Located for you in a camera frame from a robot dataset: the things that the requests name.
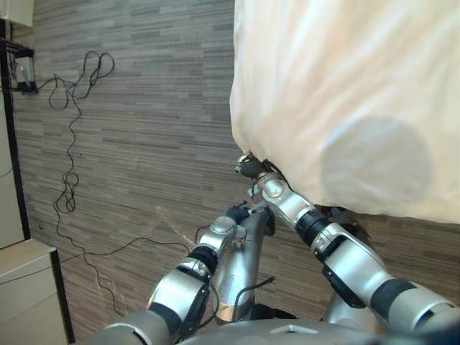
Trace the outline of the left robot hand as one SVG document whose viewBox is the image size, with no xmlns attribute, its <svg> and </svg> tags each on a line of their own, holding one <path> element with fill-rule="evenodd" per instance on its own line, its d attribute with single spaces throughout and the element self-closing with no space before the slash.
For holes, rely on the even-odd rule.
<svg viewBox="0 0 460 345">
<path fill-rule="evenodd" d="M 240 225 L 243 221 L 248 219 L 251 214 L 251 208 L 247 206 L 247 202 L 242 201 L 241 203 L 230 207 L 226 211 L 225 217 L 233 220 L 236 225 Z"/>
</svg>

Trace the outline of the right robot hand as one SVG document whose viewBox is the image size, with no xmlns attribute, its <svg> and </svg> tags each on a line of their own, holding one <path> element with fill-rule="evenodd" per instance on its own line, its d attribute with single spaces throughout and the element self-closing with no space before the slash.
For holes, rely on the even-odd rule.
<svg viewBox="0 0 460 345">
<path fill-rule="evenodd" d="M 259 160 L 252 152 L 245 153 L 236 162 L 236 173 L 252 180 L 258 179 L 261 174 L 275 173 L 285 179 L 283 173 L 268 159 Z"/>
</svg>

